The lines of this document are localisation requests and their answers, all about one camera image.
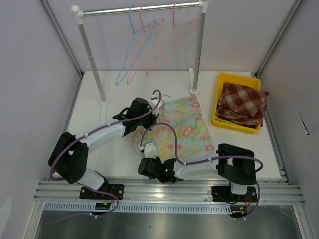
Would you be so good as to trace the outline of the silver white clothes rack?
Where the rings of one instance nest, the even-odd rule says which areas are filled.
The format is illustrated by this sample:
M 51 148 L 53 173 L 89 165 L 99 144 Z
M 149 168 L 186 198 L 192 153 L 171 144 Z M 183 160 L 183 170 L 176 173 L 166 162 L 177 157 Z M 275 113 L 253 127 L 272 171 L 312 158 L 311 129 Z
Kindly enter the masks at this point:
M 122 14 L 122 13 L 132 13 L 132 12 L 143 12 L 143 11 L 155 11 L 155 10 L 166 10 L 166 9 L 175 9 L 175 8 L 191 8 L 191 7 L 199 7 L 201 9 L 201 15 L 198 20 L 199 25 L 199 34 L 197 41 L 197 49 L 196 49 L 196 62 L 195 68 L 189 69 L 189 77 L 191 80 L 191 88 L 190 92 L 193 94 L 197 94 L 199 92 L 198 89 L 198 76 L 200 69 L 200 60 L 201 60 L 201 51 L 202 51 L 202 41 L 203 41 L 203 32 L 205 25 L 205 17 L 207 13 L 208 1 L 199 0 L 197 2 L 188 2 L 188 3 L 175 3 L 175 4 L 166 4 L 166 5 L 152 5 L 152 6 L 139 6 L 139 7 L 130 7 L 130 8 L 116 8 L 116 9 L 104 9 L 104 10 L 89 10 L 82 11 L 79 6 L 73 5 L 71 7 L 71 11 L 76 19 L 78 29 L 87 53 L 87 57 L 91 66 L 91 70 L 99 90 L 100 94 L 100 104 L 101 104 L 101 112 L 100 112 L 100 124 L 103 124 L 106 121 L 106 113 L 108 108 L 109 99 L 106 93 L 106 84 L 109 82 L 108 79 L 105 79 L 103 82 L 100 79 L 97 66 L 94 60 L 94 56 L 92 54 L 92 50 L 87 38 L 87 34 L 84 28 L 83 18 L 90 16 L 99 16 L 99 15 L 112 15 L 112 14 Z

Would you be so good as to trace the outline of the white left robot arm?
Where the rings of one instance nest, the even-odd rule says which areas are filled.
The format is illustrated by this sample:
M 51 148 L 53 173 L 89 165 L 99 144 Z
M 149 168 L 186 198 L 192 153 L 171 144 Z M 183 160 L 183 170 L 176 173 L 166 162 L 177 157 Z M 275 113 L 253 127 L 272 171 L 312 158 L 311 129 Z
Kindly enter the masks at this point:
M 56 172 L 70 184 L 78 183 L 90 188 L 95 198 L 105 198 L 108 194 L 107 180 L 87 167 L 89 154 L 114 139 L 130 134 L 139 126 L 147 129 L 154 125 L 161 105 L 160 97 L 152 97 L 150 101 L 136 97 L 109 123 L 91 132 L 82 135 L 65 132 L 49 158 L 50 176 Z

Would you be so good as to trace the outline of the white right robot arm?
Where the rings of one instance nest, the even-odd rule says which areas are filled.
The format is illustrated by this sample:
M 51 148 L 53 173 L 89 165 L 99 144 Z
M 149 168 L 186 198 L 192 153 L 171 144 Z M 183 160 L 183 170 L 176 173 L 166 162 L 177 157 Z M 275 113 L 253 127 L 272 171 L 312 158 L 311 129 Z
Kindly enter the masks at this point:
M 221 177 L 230 182 L 228 197 L 239 201 L 249 186 L 255 185 L 254 152 L 229 144 L 220 144 L 216 152 L 187 159 L 185 162 L 171 158 L 162 161 L 152 143 L 145 145 L 138 173 L 161 183 L 174 184 L 185 180 L 212 180 Z

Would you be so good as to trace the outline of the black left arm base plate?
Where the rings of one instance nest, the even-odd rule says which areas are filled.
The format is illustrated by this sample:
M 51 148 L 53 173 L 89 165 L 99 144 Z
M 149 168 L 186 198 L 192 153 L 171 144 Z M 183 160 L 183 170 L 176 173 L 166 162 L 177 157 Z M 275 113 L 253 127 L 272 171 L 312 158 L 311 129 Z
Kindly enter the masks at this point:
M 98 191 L 100 191 L 100 193 L 82 187 L 79 198 L 87 200 L 112 200 L 114 197 L 111 195 L 114 195 L 118 200 L 122 200 L 124 195 L 124 184 L 103 185 Z

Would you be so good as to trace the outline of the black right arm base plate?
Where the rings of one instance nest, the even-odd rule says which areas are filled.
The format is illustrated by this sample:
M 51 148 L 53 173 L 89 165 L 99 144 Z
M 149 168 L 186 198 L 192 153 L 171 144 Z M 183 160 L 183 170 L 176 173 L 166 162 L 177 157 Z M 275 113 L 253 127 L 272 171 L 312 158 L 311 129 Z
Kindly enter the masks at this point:
M 233 194 L 230 186 L 213 186 L 211 187 L 211 195 L 214 202 L 224 202 L 228 204 L 257 202 L 257 192 L 255 187 L 249 186 L 244 195 Z

